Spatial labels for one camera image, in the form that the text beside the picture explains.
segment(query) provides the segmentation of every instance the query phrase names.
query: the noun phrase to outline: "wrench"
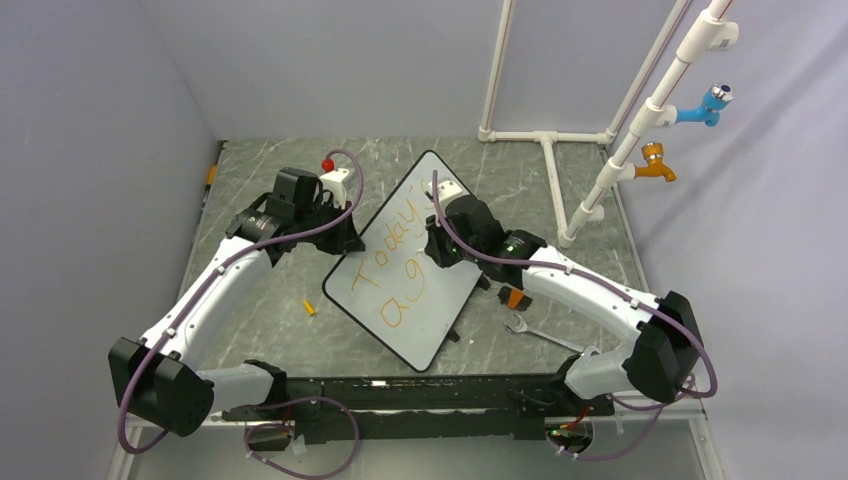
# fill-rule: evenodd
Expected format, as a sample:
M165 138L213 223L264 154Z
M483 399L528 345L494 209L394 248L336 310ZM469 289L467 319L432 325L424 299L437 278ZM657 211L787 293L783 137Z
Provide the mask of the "wrench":
M562 339L556 338L556 337L549 335L549 334L547 334L547 333L545 333L541 330L536 330L535 328L527 325L527 322L525 322L524 319L521 318L516 313L513 313L512 316L514 316L518 320L518 323L516 325L512 325L508 322L504 322L504 325L506 326L507 330L509 330L512 333L529 333L529 334L535 335L539 338L544 338L545 340L554 342L557 345L563 346L563 347L565 347L569 350L574 350L575 352L582 352L583 350L586 349L586 347L577 345L576 343L571 343L568 340L562 340Z

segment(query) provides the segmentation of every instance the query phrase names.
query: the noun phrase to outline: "black metal base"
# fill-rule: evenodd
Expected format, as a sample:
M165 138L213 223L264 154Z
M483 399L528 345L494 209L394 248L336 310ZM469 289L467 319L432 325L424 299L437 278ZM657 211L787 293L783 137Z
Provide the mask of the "black metal base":
M289 378L288 388L291 399L321 394L353 410L363 439L512 435L517 440L541 440L546 417L576 417L585 406L557 401L561 395L551 390L550 382L550 374ZM605 396L589 405L590 416L615 413ZM284 409L242 407L225 412L223 419L279 422L283 414ZM307 444L351 438L346 415L331 405L301 404L290 418ZM277 445L284 448L285 443Z

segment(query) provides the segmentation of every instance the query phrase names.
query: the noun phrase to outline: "blue faucet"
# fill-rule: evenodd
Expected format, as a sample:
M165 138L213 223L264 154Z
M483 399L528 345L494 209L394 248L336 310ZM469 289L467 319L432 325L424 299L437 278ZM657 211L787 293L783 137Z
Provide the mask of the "blue faucet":
M733 100L733 91L728 85L715 84L704 95L701 106L692 110L677 110L677 120L680 122L704 122L708 127L718 125L721 118L719 111Z

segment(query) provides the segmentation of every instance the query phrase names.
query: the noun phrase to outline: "marker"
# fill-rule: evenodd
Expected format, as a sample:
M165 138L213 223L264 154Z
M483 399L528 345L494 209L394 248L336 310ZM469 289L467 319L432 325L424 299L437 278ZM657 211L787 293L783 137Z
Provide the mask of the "marker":
M206 200L209 199L209 190L212 189L212 182L215 180L215 171L217 169L217 165L212 165L212 168L209 169L209 175L206 176L206 187L203 191L203 205L201 205L201 209L206 206Z
M312 304L309 303L309 300L303 301L303 308L306 309L306 313L308 313L310 317L315 315L315 309L312 307Z

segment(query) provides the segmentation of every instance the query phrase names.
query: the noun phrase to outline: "white wall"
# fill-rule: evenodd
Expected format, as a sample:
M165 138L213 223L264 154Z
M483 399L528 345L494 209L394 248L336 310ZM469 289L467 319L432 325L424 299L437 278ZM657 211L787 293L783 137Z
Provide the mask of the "white wall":
M173 305L215 139L134 0L28 0L0 145L0 478L103 478L106 354Z
M624 200L652 287L687 294L699 314L728 478L844 478L848 5L737 3L738 45L690 68L670 102L695 106L715 81L736 99L715 129L646 138L664 142L678 180L640 179Z
M476 135L502 2L142 4L238 138ZM603 131L673 4L516 0L494 127Z
M674 0L515 0L492 128L603 132Z

